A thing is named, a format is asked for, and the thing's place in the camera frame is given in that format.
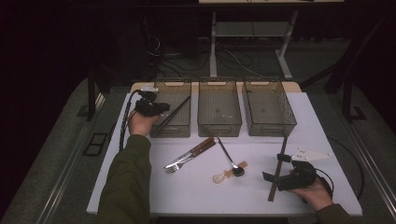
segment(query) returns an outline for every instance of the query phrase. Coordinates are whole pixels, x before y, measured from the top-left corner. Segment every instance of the floor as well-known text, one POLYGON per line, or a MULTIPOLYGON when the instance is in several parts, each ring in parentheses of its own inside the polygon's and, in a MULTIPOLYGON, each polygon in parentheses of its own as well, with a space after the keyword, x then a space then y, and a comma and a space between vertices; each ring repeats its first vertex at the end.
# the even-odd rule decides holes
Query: floor
MULTIPOLYGON (((217 44, 218 76, 242 78, 245 75, 282 77, 274 50, 280 46, 277 39, 221 39, 217 44)), ((322 40, 292 41, 286 53, 293 81, 301 83, 336 63, 347 49, 348 41, 322 40)), ((200 39, 196 58, 185 58, 176 50, 165 54, 158 66, 158 77, 191 77, 209 75, 208 42, 200 39)), ((394 202, 392 189, 396 189, 396 136, 370 105, 364 94, 353 90, 352 105, 358 106, 367 119, 346 122, 341 115, 341 96, 323 90, 327 78, 306 87, 308 97, 328 136, 333 151, 346 177, 360 196, 363 216, 356 217, 360 224, 391 224, 394 213, 386 202, 394 202), (368 159, 375 167, 367 165, 368 159), (362 184, 361 169, 364 173, 362 184)), ((92 121, 81 116, 88 102, 87 83, 83 81, 64 106, 64 112, 53 127, 45 145, 24 180, 3 223, 93 223, 95 215, 85 212, 92 189, 106 155, 106 145, 120 113, 128 86, 115 86, 110 93, 100 94, 97 112, 92 121), (82 151, 94 133, 107 133, 102 153, 87 157, 82 151)), ((224 220, 200 219, 200 223, 221 223, 224 220)), ((283 220, 236 219, 235 223, 282 223, 283 220)), ((164 219, 156 220, 166 223, 164 219)), ((173 223, 186 223, 174 220, 173 223)), ((313 223, 314 217, 290 217, 290 224, 313 223)))

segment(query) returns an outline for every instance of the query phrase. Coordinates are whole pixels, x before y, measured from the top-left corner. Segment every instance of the knife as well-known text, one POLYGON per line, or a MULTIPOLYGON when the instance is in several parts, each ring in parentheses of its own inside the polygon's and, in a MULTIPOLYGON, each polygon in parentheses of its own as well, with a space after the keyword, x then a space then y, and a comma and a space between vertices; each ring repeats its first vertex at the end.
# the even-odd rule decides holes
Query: knife
POLYGON ((215 144, 215 139, 213 137, 208 137, 204 142, 198 144, 196 147, 193 147, 188 152, 177 157, 175 160, 171 161, 163 168, 170 168, 181 161, 185 162, 194 159, 195 157, 201 155, 203 152, 207 151, 209 148, 213 147, 215 144))

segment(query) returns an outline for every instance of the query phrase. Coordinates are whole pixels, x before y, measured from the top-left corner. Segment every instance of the gray translucent basket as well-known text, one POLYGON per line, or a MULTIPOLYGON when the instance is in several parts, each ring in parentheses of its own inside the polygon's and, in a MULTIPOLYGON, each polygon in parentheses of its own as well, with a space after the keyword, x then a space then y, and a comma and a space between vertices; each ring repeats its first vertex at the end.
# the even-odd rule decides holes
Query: gray translucent basket
POLYGON ((157 78, 154 87, 158 88, 155 102, 168 103, 170 109, 153 124, 150 137, 190 137, 191 80, 178 77, 157 78))
POLYGON ((297 125, 277 78, 245 77, 243 98, 250 136, 289 136, 297 125))
POLYGON ((237 137, 242 125, 234 77, 201 77, 198 132, 201 137, 237 137))

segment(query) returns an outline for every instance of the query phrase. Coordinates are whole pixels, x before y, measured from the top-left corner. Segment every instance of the person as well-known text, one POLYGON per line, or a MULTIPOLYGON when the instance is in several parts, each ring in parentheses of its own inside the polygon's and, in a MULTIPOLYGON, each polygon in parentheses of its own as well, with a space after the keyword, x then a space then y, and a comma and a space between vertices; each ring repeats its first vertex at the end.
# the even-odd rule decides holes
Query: person
MULTIPOLYGON (((130 136, 124 150, 110 165, 103 188, 96 223, 149 223, 150 141, 147 135, 159 117, 145 117, 132 111, 128 118, 130 136)), ((304 189, 291 189, 316 211, 321 224, 355 224, 339 204, 335 204, 319 179, 304 189)))

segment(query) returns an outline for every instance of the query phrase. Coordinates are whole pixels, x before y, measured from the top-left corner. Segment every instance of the sleeve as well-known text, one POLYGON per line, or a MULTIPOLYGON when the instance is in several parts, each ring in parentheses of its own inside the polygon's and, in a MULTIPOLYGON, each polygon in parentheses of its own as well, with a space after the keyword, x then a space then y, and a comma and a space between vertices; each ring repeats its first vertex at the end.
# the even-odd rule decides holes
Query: sleeve
POLYGON ((320 224, 358 224, 340 204, 332 204, 317 211, 320 224))
POLYGON ((110 165, 96 223, 149 223, 149 140, 131 135, 110 165))

